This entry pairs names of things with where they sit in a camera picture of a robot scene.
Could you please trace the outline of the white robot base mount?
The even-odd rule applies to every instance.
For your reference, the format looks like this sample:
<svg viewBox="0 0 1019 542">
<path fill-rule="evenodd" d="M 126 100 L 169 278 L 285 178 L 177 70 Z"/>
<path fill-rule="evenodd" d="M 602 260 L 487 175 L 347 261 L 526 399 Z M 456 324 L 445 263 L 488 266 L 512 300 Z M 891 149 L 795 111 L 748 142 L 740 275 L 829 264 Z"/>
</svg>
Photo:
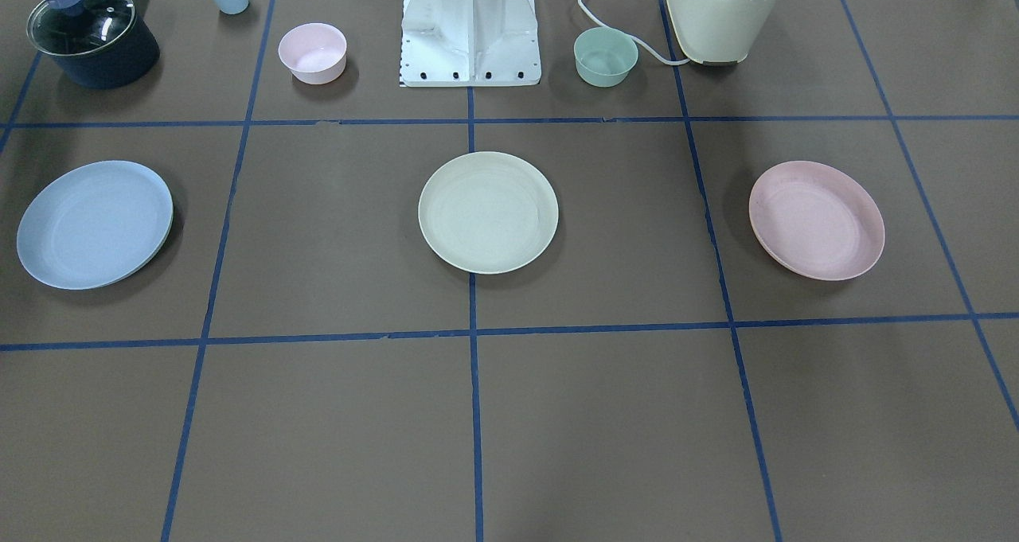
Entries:
<svg viewBox="0 0 1019 542">
<path fill-rule="evenodd" d="M 403 0 L 404 88 L 519 88 L 542 77 L 535 0 Z"/>
</svg>

